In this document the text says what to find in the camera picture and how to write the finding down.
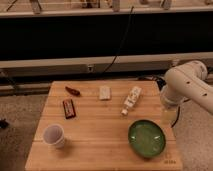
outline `butcher block tabletop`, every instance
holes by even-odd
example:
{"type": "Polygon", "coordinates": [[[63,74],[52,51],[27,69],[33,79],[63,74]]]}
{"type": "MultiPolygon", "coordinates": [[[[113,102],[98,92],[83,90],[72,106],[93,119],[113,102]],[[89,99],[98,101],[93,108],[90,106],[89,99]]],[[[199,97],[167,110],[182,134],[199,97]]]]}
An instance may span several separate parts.
{"type": "Polygon", "coordinates": [[[26,163],[26,171],[111,171],[182,170],[182,162],[170,125],[161,122],[162,106],[158,86],[153,81],[56,81],[52,83],[26,163]],[[111,88],[111,99],[99,100],[99,87],[111,88]],[[65,87],[77,89],[80,97],[65,87]],[[142,94],[122,116],[124,100],[134,86],[142,94]],[[66,119],[62,101],[72,99],[76,117],[66,119]],[[157,157],[137,155],[128,142],[128,129],[136,120],[151,120],[165,133],[166,147],[157,157]],[[50,124],[63,126],[65,146],[55,149],[42,140],[50,124]]]}

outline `red pepper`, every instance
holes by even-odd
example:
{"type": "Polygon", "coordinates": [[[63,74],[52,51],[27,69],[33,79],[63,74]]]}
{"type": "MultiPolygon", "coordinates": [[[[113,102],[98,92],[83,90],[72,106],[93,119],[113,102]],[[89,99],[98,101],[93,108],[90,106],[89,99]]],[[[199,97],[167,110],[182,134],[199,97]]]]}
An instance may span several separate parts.
{"type": "Polygon", "coordinates": [[[74,96],[80,96],[81,93],[80,91],[76,90],[76,89],[72,89],[72,88],[69,88],[69,87],[65,87],[65,89],[71,94],[71,95],[74,95],[74,96]]]}

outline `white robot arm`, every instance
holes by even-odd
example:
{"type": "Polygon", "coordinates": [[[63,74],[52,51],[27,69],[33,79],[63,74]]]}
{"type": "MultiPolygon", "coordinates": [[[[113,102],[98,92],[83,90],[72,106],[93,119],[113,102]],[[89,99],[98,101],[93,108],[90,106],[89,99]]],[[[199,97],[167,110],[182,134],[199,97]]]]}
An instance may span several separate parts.
{"type": "Polygon", "coordinates": [[[207,77],[207,68],[200,61],[192,61],[169,69],[165,74],[166,86],[160,97],[166,108],[179,106],[187,97],[213,114],[213,87],[203,80],[207,77]]]}

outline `paper cup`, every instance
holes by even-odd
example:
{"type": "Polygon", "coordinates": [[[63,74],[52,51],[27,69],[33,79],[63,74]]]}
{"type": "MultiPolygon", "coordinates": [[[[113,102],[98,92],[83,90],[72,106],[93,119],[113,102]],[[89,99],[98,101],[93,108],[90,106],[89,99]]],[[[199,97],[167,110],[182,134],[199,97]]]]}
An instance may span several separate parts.
{"type": "Polygon", "coordinates": [[[64,130],[59,124],[52,124],[45,128],[43,140],[55,148],[62,148],[65,143],[64,130]]]}

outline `speckled floor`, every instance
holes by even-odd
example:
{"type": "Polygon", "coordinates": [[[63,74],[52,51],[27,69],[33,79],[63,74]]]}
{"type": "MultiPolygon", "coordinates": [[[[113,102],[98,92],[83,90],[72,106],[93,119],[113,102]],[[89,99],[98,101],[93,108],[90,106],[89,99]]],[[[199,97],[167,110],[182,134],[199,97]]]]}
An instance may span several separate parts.
{"type": "MultiPolygon", "coordinates": [[[[0,171],[24,171],[24,166],[47,95],[0,98],[0,118],[10,127],[0,129],[0,171]]],[[[213,170],[213,116],[192,101],[181,106],[174,133],[184,171],[213,170]]]]}

